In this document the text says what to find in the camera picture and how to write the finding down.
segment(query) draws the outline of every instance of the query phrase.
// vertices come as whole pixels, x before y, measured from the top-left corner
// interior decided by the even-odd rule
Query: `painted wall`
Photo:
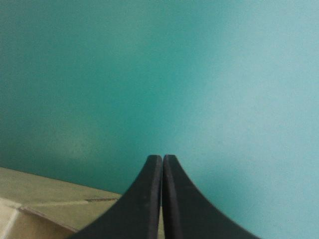
[[[0,9],[0,166],[123,193],[172,153],[256,235],[319,235],[318,1]]]

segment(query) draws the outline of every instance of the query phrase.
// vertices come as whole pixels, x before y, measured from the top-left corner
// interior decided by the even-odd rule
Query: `turquoise wall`
[[[0,166],[123,193],[172,153],[256,235],[319,235],[318,1],[0,9]]]

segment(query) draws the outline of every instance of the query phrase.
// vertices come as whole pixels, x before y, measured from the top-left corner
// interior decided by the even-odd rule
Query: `cardboard box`
[[[120,196],[0,168],[0,239],[64,239],[93,222]]]

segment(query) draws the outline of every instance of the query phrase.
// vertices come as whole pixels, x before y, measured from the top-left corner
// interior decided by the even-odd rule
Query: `teal wall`
[[[172,153],[256,235],[318,237],[318,1],[0,9],[0,166],[123,193]]]

